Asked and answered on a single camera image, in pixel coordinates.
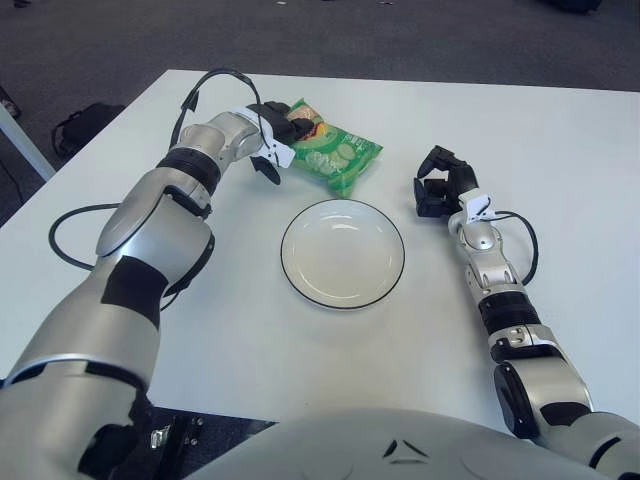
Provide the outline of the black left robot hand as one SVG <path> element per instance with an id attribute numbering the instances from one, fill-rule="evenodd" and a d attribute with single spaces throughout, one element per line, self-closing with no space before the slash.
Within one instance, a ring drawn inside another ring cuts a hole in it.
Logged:
<path id="1" fill-rule="evenodd" d="M 248 109 L 260 116 L 262 124 L 267 123 L 271 127 L 270 137 L 292 151 L 291 146 L 302 140 L 314 128 L 314 122 L 306 118 L 290 120 L 287 114 L 290 107 L 281 102 L 268 101 L 264 104 L 252 104 Z M 250 157 L 254 170 L 262 173 L 275 185 L 281 183 L 281 178 L 276 167 L 281 164 L 276 154 L 265 158 L 254 155 Z"/>

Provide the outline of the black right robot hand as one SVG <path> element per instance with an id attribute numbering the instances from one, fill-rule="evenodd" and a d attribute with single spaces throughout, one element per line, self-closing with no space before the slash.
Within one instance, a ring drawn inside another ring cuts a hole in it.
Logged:
<path id="1" fill-rule="evenodd" d="M 422 218 L 449 217 L 462 210 L 459 196 L 478 187 L 473 168 L 436 145 L 413 179 L 416 213 Z"/>

